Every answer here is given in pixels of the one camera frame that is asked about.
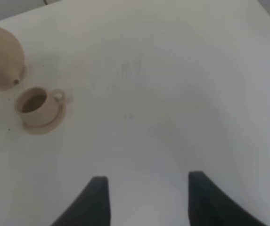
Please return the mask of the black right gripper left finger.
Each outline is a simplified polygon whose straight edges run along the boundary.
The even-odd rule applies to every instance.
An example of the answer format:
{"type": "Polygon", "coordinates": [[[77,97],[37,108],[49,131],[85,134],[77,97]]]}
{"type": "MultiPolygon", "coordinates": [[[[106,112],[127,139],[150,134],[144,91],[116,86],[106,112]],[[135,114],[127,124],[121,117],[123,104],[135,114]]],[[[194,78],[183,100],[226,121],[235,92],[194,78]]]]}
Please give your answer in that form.
{"type": "Polygon", "coordinates": [[[53,226],[110,226],[108,178],[93,177],[53,226]]]}

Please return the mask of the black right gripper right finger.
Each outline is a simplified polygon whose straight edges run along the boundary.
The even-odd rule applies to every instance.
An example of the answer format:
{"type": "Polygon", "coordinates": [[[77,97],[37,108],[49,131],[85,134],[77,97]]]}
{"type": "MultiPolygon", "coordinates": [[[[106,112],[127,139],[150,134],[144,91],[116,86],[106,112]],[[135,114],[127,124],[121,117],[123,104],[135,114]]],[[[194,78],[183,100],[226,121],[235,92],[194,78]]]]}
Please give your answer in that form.
{"type": "Polygon", "coordinates": [[[191,226],[263,226],[229,198],[202,171],[188,174],[188,218],[191,226]]]}

